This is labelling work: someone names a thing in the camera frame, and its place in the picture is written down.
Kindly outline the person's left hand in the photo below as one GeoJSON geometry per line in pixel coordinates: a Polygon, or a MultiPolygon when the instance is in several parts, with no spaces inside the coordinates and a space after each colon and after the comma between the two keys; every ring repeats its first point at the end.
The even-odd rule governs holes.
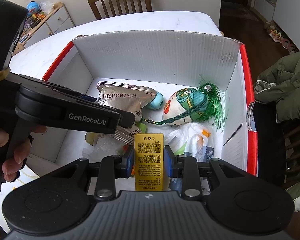
{"type": "MultiPolygon", "coordinates": [[[[9,134],[0,127],[0,147],[4,147],[9,141],[9,134]]],[[[13,156],[6,159],[1,166],[2,175],[0,181],[14,182],[20,176],[20,170],[24,167],[25,161],[30,154],[33,138],[29,134],[27,139],[15,146],[13,156]]]]}

